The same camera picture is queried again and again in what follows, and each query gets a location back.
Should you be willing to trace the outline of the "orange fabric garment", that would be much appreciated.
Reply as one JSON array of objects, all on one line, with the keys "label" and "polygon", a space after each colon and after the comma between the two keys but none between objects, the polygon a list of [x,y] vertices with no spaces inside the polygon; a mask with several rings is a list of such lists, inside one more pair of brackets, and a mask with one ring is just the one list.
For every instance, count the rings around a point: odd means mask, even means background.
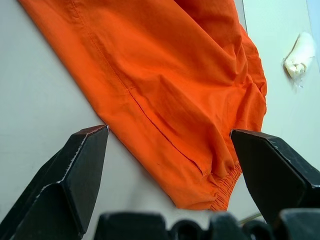
[{"label": "orange fabric garment", "polygon": [[230,133],[259,132],[267,81],[234,0],[18,0],[97,115],[172,199],[225,211]]}]

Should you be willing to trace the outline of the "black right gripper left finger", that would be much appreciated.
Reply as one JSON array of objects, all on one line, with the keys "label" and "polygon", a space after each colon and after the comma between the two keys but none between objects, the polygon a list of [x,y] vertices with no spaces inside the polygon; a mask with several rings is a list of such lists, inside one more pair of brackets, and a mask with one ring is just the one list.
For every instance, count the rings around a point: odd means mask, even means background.
[{"label": "black right gripper left finger", "polygon": [[0,223],[0,240],[82,240],[98,197],[109,129],[84,128],[35,174]]}]

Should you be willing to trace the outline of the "crumpled white cloth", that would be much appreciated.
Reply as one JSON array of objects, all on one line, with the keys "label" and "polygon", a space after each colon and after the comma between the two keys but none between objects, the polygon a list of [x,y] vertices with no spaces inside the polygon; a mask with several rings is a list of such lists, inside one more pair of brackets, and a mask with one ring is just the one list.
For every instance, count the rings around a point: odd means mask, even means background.
[{"label": "crumpled white cloth", "polygon": [[316,44],[311,34],[302,32],[298,35],[295,44],[283,61],[283,66],[292,80],[296,83],[308,71],[316,57]]}]

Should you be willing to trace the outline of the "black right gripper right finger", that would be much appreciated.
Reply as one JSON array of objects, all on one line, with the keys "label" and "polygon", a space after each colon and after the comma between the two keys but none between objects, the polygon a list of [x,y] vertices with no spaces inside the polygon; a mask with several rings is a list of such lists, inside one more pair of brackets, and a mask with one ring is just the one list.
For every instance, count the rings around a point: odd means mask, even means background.
[{"label": "black right gripper right finger", "polygon": [[320,171],[277,136],[230,134],[247,189],[267,222],[292,208],[320,209]]}]

